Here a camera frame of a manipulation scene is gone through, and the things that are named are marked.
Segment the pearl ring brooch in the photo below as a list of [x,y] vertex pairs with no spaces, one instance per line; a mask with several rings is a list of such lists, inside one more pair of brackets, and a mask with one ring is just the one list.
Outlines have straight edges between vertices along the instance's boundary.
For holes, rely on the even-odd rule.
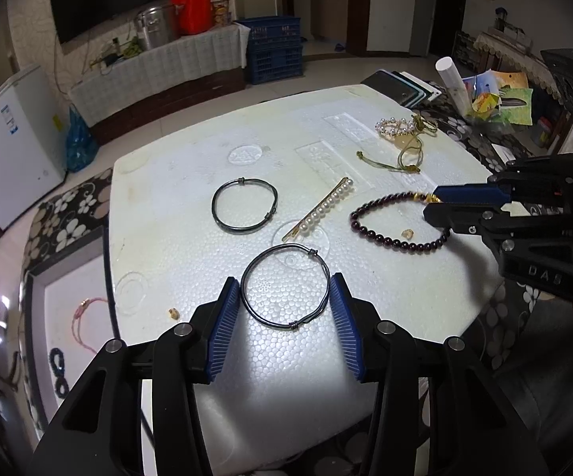
[[375,130],[382,136],[394,136],[411,134],[415,129],[415,122],[411,119],[407,121],[406,118],[389,118],[382,119],[375,124]]

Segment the pearl gold hair clip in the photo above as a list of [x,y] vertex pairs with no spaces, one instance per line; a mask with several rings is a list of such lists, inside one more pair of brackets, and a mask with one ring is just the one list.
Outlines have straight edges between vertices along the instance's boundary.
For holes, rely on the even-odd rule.
[[281,241],[294,242],[296,238],[310,234],[319,222],[353,191],[353,179],[344,176],[295,226],[282,236]]

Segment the floral black tablecloth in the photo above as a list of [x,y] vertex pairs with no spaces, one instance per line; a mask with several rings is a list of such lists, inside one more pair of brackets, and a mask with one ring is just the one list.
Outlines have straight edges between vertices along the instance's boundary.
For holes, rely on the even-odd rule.
[[[444,134],[459,143],[460,136],[467,132],[466,126],[447,119],[439,128]],[[487,154],[473,156],[488,173],[496,168],[496,162]],[[25,247],[24,269],[46,260],[66,246],[83,238],[93,229],[108,227],[108,268],[114,312],[115,303],[111,257],[110,257],[110,197],[113,168],[93,176],[79,186],[40,206],[31,226],[31,234]],[[500,282],[490,300],[483,305],[474,321],[462,332],[473,336],[479,345],[480,355],[491,367],[499,367],[508,357],[516,339],[517,331],[527,322],[534,307],[542,302],[542,294],[532,287],[512,282]]]

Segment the colourful snack packets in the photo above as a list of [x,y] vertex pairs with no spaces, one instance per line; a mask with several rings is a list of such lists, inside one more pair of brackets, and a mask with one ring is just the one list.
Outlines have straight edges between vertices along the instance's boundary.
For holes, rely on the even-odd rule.
[[517,126],[532,126],[533,89],[523,72],[486,72],[463,80],[471,117]]

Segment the white plastic tube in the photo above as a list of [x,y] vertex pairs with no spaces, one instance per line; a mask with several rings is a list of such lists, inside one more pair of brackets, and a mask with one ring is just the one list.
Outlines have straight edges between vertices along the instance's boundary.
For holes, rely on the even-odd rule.
[[463,117],[471,115],[471,100],[469,100],[466,86],[453,59],[449,56],[439,58],[435,62],[435,69],[459,113]]

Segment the stack of dark tablets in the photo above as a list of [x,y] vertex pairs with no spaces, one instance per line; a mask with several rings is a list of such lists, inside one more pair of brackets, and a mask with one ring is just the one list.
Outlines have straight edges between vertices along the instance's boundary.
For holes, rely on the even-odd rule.
[[380,92],[400,106],[414,109],[425,102],[432,102],[440,95],[435,86],[417,79],[413,75],[396,71],[377,70],[362,81],[363,85]]

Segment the grey tray white lining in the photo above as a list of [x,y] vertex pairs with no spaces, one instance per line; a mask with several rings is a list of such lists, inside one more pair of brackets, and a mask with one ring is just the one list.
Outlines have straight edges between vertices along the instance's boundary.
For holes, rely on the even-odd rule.
[[107,250],[102,225],[35,264],[23,279],[21,347],[35,441],[98,350],[120,336]]

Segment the blue plastic bag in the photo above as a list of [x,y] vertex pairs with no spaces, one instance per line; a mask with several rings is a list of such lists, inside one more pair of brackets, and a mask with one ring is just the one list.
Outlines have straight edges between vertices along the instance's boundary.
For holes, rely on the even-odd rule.
[[66,165],[70,173],[77,173],[90,165],[99,146],[90,128],[74,106],[69,106],[69,129],[66,136]]

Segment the blue plastic crates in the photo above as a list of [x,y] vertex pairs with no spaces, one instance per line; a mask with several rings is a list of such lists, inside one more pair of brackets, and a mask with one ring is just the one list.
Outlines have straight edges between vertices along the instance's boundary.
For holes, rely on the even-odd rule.
[[259,85],[303,75],[299,17],[254,17],[240,19],[237,24],[249,30],[246,50],[248,83]]

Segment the cabinet with white cloth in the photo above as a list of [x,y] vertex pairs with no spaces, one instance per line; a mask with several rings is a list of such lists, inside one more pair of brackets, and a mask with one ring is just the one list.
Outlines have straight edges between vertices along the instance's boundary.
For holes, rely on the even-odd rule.
[[68,96],[104,145],[139,127],[196,104],[246,88],[250,29],[214,28],[95,72]]

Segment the white chest freezer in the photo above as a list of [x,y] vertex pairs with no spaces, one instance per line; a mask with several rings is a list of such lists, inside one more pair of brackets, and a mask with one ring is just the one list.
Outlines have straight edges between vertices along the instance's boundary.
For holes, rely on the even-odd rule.
[[69,121],[34,63],[0,88],[0,229],[7,229],[67,174]]

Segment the steel stock pot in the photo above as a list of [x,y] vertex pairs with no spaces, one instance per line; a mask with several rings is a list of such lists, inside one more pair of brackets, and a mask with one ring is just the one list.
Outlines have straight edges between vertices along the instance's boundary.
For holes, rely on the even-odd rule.
[[135,19],[137,38],[143,50],[164,46],[178,39],[177,11],[172,4],[151,6]]

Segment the red plastic bag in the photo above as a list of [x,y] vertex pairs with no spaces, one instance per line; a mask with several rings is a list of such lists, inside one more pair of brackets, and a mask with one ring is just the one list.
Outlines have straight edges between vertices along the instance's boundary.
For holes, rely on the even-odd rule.
[[178,23],[184,36],[199,35],[212,27],[211,0],[170,0],[178,8]]

